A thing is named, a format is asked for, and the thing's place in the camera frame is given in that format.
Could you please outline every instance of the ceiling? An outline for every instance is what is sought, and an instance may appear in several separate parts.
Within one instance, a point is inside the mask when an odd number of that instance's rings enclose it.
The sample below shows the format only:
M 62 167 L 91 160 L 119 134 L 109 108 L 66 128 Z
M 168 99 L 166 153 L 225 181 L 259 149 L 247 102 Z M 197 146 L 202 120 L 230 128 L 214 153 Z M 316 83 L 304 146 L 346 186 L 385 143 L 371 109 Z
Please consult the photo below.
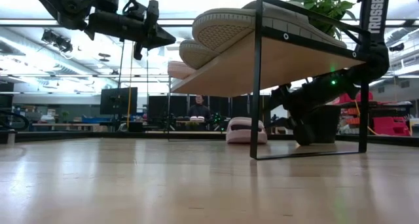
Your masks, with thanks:
M 140 3 L 147 5 L 148 0 L 138 0 Z M 230 7 L 230 8 L 240 8 L 245 4 L 254 1 L 254 0 L 158 0 L 159 9 L 160 9 L 160 19 L 165 20 L 168 23 L 176 22 L 177 19 L 193 19 L 200 13 L 208 9 L 220 8 L 220 7 Z M 120 0 L 120 10 L 127 2 L 127 0 Z M 356 4 L 352 12 L 355 15 L 359 15 L 360 5 Z M 403 20 L 407 18 L 419 18 L 419 3 L 417 0 L 390 0 L 389 11 L 388 11 L 388 20 Z M 0 0 L 0 20 L 51 20 L 52 17 L 45 10 L 44 6 L 38 2 L 38 0 Z M 41 37 L 45 30 L 52 30 L 55 34 L 61 35 L 65 38 L 71 39 L 74 51 L 71 54 L 65 54 L 62 56 L 57 48 L 51 45 L 45 45 L 41 41 Z M 178 48 L 179 43 L 184 39 L 192 38 L 191 31 L 192 28 L 189 26 L 184 27 L 175 27 L 175 28 L 165 28 L 167 32 L 176 37 L 177 42 L 174 45 L 168 47 L 157 48 L 151 50 L 148 53 L 143 50 L 143 59 L 141 61 L 132 59 L 132 45 L 131 41 L 126 41 L 121 43 L 117 38 L 109 37 L 102 34 L 97 34 L 95 40 L 91 41 L 86 34 L 81 31 L 71 31 L 65 28 L 43 28 L 43 27 L 13 27 L 7 28 L 3 33 L 8 31 L 19 36 L 20 44 L 25 47 L 31 47 L 33 54 L 41 53 L 50 56 L 50 59 L 53 62 L 56 62 L 60 67 L 58 71 L 76 71 L 75 74 L 80 74 L 80 72 L 88 74 L 98 74 L 98 75 L 109 75 L 112 71 L 120 71 L 121 64 L 123 75 L 149 75 L 147 80 L 146 77 L 122 77 L 121 81 L 124 84 L 132 81 L 133 85 L 138 85 L 142 88 L 147 87 L 140 83 L 141 81 L 155 81 L 155 85 L 152 88 L 153 91 L 159 89 L 162 91 L 167 91 L 167 62 L 169 60 L 180 60 Z M 342 36 L 342 40 L 348 45 L 348 48 L 355 48 L 355 43 L 346 35 Z M 107 58 L 108 62 L 103 62 L 99 56 L 100 53 L 108 54 L 110 57 Z M 25 63 L 28 62 L 31 65 L 30 61 L 33 61 L 33 58 L 25 59 L 20 57 L 20 60 Z M 11 63 L 15 60 L 4 59 L 3 62 Z M 38 69 L 42 69 L 42 64 L 36 63 Z M 16 66 L 16 69 L 21 69 L 21 73 L 28 71 L 26 68 Z M 48 79 L 48 78 L 39 78 L 37 81 L 38 86 L 34 82 L 26 81 L 24 84 L 31 84 L 33 88 L 30 89 L 39 89 L 39 81 L 42 82 L 52 82 L 56 85 L 56 82 L 65 81 L 64 79 Z M 72 84 L 68 84 L 68 87 L 71 88 L 83 88 L 85 87 L 75 87 L 76 84 L 81 86 L 89 86 L 93 91 L 97 91 L 99 88 L 103 87 L 115 87 L 118 79 L 115 77 L 107 79 L 80 79 L 79 82 L 73 81 Z M 97 87 L 91 87 L 92 84 L 97 84 Z M 41 86 L 41 91 L 49 91 L 49 88 L 43 88 Z

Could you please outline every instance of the person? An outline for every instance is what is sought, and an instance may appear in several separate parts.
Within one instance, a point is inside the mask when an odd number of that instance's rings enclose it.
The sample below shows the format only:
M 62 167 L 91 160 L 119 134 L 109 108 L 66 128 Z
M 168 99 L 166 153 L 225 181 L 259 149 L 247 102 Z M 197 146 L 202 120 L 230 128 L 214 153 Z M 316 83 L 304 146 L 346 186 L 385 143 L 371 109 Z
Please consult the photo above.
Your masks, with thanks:
M 201 95 L 195 97 L 195 105 L 189 108 L 188 117 L 204 117 L 206 120 L 211 118 L 210 110 L 202 105 L 204 103 L 204 98 Z

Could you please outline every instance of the shelf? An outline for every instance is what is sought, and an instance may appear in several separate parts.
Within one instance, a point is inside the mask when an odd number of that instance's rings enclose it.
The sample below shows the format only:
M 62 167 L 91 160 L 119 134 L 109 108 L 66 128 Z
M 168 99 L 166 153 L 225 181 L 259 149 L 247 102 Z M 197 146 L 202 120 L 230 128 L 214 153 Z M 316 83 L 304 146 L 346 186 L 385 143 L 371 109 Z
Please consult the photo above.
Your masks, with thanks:
M 365 56 L 298 35 L 263 28 L 261 89 L 365 63 Z M 173 93 L 234 97 L 253 92 L 255 33 L 224 51 L 185 80 Z

